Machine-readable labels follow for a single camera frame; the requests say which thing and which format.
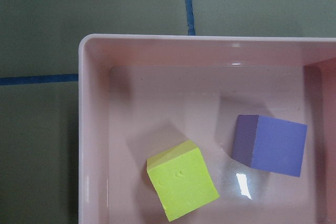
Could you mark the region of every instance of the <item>purple cube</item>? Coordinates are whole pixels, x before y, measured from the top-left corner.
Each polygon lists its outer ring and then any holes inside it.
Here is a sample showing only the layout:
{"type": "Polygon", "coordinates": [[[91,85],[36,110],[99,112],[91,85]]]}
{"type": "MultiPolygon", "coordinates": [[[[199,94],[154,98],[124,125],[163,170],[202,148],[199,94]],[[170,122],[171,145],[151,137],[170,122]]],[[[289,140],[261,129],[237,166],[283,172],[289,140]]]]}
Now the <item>purple cube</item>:
{"type": "Polygon", "coordinates": [[[307,126],[239,115],[232,158],[251,168],[300,177],[307,126]]]}

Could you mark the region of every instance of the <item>floor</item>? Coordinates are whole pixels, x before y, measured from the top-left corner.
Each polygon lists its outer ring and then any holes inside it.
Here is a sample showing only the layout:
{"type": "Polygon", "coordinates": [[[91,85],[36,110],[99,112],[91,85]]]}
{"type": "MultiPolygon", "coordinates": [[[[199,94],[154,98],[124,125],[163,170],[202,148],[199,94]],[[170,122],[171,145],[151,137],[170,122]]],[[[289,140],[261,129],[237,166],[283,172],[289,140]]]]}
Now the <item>floor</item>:
{"type": "MultiPolygon", "coordinates": [[[[193,0],[207,36],[336,37],[336,0],[193,0]]],[[[187,35],[184,0],[0,0],[0,78],[78,73],[92,33],[187,35]]],[[[0,223],[77,223],[77,82],[0,86],[0,223]]]]}

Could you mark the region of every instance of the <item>blue grout line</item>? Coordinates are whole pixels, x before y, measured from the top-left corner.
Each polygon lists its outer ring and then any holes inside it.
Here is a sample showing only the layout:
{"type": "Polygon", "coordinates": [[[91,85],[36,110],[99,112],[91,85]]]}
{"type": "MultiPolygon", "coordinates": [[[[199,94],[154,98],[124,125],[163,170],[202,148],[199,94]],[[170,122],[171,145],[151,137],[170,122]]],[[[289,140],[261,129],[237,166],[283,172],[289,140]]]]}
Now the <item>blue grout line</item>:
{"type": "Polygon", "coordinates": [[[78,74],[54,74],[50,76],[25,76],[0,78],[0,86],[34,83],[78,81],[78,74]]]}
{"type": "Polygon", "coordinates": [[[192,0],[185,0],[185,9],[187,12],[188,35],[196,35],[192,0]]]}

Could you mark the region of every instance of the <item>cube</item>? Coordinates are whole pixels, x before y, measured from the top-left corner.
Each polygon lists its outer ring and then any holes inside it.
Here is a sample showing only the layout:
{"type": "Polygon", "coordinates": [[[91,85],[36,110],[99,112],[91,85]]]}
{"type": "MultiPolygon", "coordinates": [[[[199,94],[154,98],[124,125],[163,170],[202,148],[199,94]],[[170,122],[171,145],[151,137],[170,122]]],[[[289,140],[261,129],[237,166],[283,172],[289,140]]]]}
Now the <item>cube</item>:
{"type": "Polygon", "coordinates": [[[232,158],[251,168],[300,177],[307,126],[263,115],[239,115],[232,158]]]}
{"type": "Polygon", "coordinates": [[[201,151],[190,140],[148,158],[147,173],[169,221],[219,198],[201,151]]]}

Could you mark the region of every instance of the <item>yellow-green foam cube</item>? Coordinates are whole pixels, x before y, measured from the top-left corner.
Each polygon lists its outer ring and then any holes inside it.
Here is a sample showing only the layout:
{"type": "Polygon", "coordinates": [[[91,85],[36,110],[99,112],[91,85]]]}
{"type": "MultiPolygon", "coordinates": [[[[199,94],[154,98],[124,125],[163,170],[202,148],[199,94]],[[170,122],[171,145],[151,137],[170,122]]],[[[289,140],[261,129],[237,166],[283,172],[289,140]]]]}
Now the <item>yellow-green foam cube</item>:
{"type": "Polygon", "coordinates": [[[148,158],[147,173],[169,221],[219,198],[202,153],[190,140],[148,158]]]}

